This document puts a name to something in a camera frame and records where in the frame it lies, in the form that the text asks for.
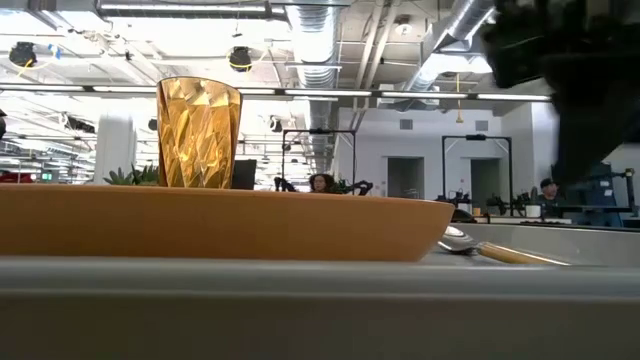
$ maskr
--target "dark hair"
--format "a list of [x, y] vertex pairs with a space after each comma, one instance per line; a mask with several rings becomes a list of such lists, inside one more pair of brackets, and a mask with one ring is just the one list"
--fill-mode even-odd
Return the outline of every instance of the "dark hair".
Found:
[[555, 182], [553, 180], [551, 180], [550, 178], [546, 178], [542, 181], [540, 181], [540, 190], [546, 188], [549, 185], [555, 184]]
[[311, 187], [311, 191], [316, 191], [315, 187], [313, 186], [313, 181], [316, 179], [316, 176], [322, 176], [324, 178], [324, 183], [326, 184], [324, 190], [325, 192], [329, 192], [330, 189], [336, 184], [336, 180], [329, 174], [313, 174], [309, 176], [309, 186]]

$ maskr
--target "amber glass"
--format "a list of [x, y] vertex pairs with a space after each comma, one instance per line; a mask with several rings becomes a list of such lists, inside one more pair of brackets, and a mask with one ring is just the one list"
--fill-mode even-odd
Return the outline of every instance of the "amber glass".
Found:
[[159, 183], [231, 188], [240, 92], [221, 82], [176, 77], [158, 83]]

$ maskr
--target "black frame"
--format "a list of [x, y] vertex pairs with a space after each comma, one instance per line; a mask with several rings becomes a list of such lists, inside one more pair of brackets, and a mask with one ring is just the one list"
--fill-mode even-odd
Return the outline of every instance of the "black frame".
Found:
[[442, 196], [447, 197], [447, 154], [445, 142], [447, 139], [465, 139], [467, 141], [506, 140], [509, 151], [509, 203], [513, 201], [513, 146], [510, 136], [486, 136], [486, 135], [443, 135], [442, 136]]
[[353, 157], [352, 168], [353, 174], [351, 175], [351, 184], [356, 183], [356, 131], [355, 130], [322, 130], [322, 129], [312, 129], [312, 130], [282, 130], [282, 178], [285, 179], [284, 176], [284, 157], [286, 154], [285, 146], [287, 145], [287, 134], [289, 133], [298, 133], [298, 134], [316, 134], [316, 135], [328, 135], [328, 134], [351, 134], [353, 138]]

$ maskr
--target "woman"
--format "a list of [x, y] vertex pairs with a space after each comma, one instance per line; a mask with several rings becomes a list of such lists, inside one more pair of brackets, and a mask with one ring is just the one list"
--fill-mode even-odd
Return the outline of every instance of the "woman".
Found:
[[336, 181], [329, 174], [314, 174], [309, 177], [309, 186], [313, 193], [331, 193]]

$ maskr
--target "red object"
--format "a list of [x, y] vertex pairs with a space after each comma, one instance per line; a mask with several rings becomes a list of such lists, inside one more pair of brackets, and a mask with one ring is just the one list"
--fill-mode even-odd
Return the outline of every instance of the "red object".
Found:
[[0, 176], [0, 183], [17, 183], [18, 175], [20, 175], [20, 183], [30, 184], [33, 183], [31, 180], [31, 174], [18, 174], [18, 173], [8, 173]]

